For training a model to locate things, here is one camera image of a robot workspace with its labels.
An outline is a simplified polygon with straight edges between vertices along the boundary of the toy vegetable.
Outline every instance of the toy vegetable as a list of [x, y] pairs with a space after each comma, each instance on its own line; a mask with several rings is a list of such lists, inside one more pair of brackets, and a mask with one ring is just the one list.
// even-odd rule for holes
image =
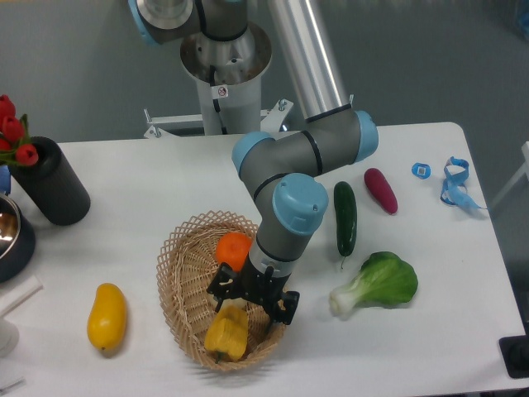
[[251, 238], [239, 232], [228, 232], [217, 243], [215, 257], [219, 264], [227, 263], [233, 271], [239, 272], [245, 264], [251, 247]]
[[223, 307], [207, 330], [204, 347], [217, 354], [217, 362], [226, 354], [237, 361], [245, 354], [247, 343], [248, 314], [236, 306]]
[[382, 171], [376, 168], [369, 168], [365, 171], [364, 182], [373, 198], [380, 204], [380, 207], [387, 213], [394, 215], [398, 210], [397, 198]]
[[361, 302], [394, 306], [412, 300], [417, 287], [417, 275], [409, 263], [392, 252], [376, 252], [349, 284], [332, 290], [329, 304], [338, 315], [349, 313]]
[[351, 186], [344, 182], [338, 182], [334, 187], [334, 209], [336, 213], [336, 242], [338, 251], [343, 256], [341, 268], [344, 268], [344, 260], [353, 253], [356, 244], [356, 199]]

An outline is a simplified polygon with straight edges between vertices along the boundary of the yellow mango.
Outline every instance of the yellow mango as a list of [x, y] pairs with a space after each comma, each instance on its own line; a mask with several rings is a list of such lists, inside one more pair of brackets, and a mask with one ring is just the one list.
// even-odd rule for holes
[[125, 296], [114, 284], [99, 285], [88, 317], [87, 334], [90, 343], [102, 352], [111, 351], [121, 344], [125, 329]]

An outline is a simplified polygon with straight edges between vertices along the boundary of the white table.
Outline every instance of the white table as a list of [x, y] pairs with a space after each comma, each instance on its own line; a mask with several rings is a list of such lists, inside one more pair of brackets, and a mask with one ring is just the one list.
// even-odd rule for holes
[[[38, 239], [17, 280], [37, 275], [45, 289], [8, 314], [20, 330], [2, 370], [27, 384], [16, 396], [440, 395], [514, 389], [529, 380], [508, 377], [500, 337], [523, 326], [493, 226], [439, 200], [443, 166], [451, 156], [470, 163], [469, 194], [484, 205], [464, 133], [451, 123], [381, 127], [369, 159], [318, 177], [331, 192], [339, 180], [355, 190], [356, 248], [340, 272], [332, 200], [289, 281], [301, 293], [279, 348], [251, 370], [218, 375], [179, 350], [164, 322], [156, 263], [169, 233], [210, 209], [260, 222], [231, 163], [238, 136], [98, 141], [61, 145], [88, 189], [88, 216], [71, 227], [50, 225], [13, 187], [12, 197]], [[411, 173], [415, 162], [429, 179]], [[389, 216], [369, 197], [363, 173], [380, 168], [399, 201]], [[419, 290], [407, 308], [357, 310], [333, 318], [327, 296], [348, 282], [376, 251], [411, 263]], [[119, 354], [103, 358], [89, 344], [86, 322], [95, 289], [122, 288], [130, 321]]]

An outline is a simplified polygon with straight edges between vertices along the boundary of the metal bowl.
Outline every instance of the metal bowl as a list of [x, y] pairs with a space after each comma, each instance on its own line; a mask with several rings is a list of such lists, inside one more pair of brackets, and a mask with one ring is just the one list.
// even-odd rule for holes
[[24, 269], [35, 251], [35, 232], [17, 204], [0, 194], [0, 283]]

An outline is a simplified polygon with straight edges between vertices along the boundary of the white label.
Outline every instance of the white label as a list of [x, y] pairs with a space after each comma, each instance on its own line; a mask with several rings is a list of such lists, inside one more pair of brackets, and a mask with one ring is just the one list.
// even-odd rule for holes
[[212, 97], [213, 99], [223, 99], [228, 98], [228, 86], [227, 85], [216, 85], [212, 87]]

